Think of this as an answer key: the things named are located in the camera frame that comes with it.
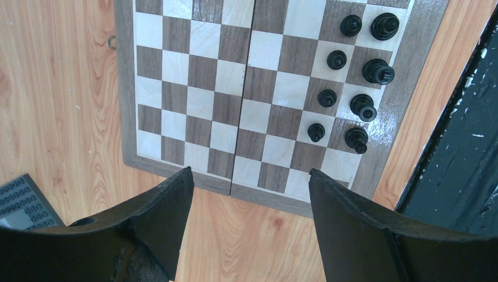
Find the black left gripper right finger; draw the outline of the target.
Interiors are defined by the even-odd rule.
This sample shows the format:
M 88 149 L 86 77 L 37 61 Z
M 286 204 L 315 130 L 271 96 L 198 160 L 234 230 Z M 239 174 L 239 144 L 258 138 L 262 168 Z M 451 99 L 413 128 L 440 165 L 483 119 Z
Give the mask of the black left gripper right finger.
M 411 219 L 310 171 L 328 281 L 496 281 L 497 238 Z

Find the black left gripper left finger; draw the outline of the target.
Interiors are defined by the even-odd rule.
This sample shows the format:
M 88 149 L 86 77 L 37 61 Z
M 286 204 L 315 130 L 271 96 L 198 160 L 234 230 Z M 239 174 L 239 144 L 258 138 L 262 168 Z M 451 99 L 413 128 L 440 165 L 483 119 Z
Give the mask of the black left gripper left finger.
M 193 200 L 190 167 L 157 186 L 70 225 L 89 281 L 173 281 Z

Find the black chess piece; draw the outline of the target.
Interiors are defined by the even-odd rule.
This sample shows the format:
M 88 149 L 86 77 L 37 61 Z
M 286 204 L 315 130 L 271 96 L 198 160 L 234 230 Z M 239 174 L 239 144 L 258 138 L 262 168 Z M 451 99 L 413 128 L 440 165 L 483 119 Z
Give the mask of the black chess piece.
M 308 136 L 312 142 L 319 142 L 325 136 L 325 128 L 320 123 L 314 123 L 307 130 Z
M 377 111 L 374 108 L 373 99 L 367 94 L 355 95 L 349 107 L 351 111 L 357 115 L 363 122 L 371 122 L 376 118 Z
M 394 37 L 399 29 L 400 22 L 392 13 L 382 13 L 371 23 L 371 34 L 379 41 L 387 41 Z
M 364 64 L 362 75 L 367 82 L 387 85 L 394 80 L 395 71 L 383 59 L 372 59 Z
M 364 154 L 367 151 L 367 142 L 368 134 L 361 127 L 353 127 L 345 134 L 345 143 L 354 149 L 357 154 Z

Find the black pawn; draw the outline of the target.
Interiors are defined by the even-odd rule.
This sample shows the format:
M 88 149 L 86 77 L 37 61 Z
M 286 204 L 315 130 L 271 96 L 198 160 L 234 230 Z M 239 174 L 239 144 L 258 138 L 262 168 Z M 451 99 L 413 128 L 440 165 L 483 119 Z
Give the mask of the black pawn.
M 362 29 L 362 19 L 358 15 L 346 16 L 340 25 L 341 33 L 347 37 L 353 37 L 359 34 Z
M 331 89 L 322 90 L 318 94 L 318 103 L 323 108 L 330 108 L 337 102 L 337 94 Z
M 327 56 L 327 65 L 332 70 L 335 71 L 340 70 L 346 65 L 346 63 L 347 63 L 347 56 L 341 50 L 332 51 Z

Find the wooden chess board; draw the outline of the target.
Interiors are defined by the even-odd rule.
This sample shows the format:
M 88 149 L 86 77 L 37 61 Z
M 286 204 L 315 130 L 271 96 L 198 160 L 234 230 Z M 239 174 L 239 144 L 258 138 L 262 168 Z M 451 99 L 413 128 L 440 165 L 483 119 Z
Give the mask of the wooden chess board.
M 419 81 L 447 1 L 115 1 L 122 155 L 126 165 L 170 177 L 191 167 L 197 187 L 311 217 L 309 171 L 372 198 Z M 372 21 L 399 19 L 379 41 Z M 341 33 L 348 15 L 356 36 Z M 332 70 L 335 50 L 346 65 Z M 383 59 L 387 85 L 367 82 L 364 64 Z M 331 89 L 337 102 L 318 103 Z M 377 111 L 363 122 L 358 94 Z M 307 130 L 320 123 L 325 136 Z M 346 132 L 368 134 L 364 154 Z

